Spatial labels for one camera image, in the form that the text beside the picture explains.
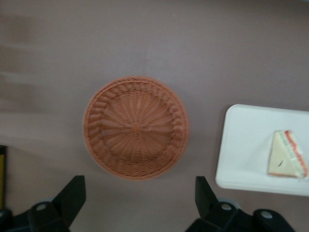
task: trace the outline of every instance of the round wicker basket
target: round wicker basket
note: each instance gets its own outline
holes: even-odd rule
[[[177,95],[149,77],[116,79],[100,89],[84,116],[84,138],[95,161],[129,180],[168,171],[189,137],[186,110]]]

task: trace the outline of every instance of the white plate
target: white plate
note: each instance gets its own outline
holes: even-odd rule
[[[292,130],[309,160],[309,112],[233,105],[225,115],[217,184],[226,189],[309,196],[309,178],[267,175],[274,131]]]

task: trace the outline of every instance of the table surface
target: table surface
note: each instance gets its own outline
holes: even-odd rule
[[[7,206],[21,213],[83,174],[87,200],[72,231],[182,232],[198,217],[202,175],[245,212],[269,208],[306,232],[308,197],[223,189],[215,174],[231,105],[309,110],[308,38],[309,3],[297,0],[1,0]],[[84,145],[89,100],[129,75],[169,86],[190,118],[183,157],[148,181],[108,174]]]

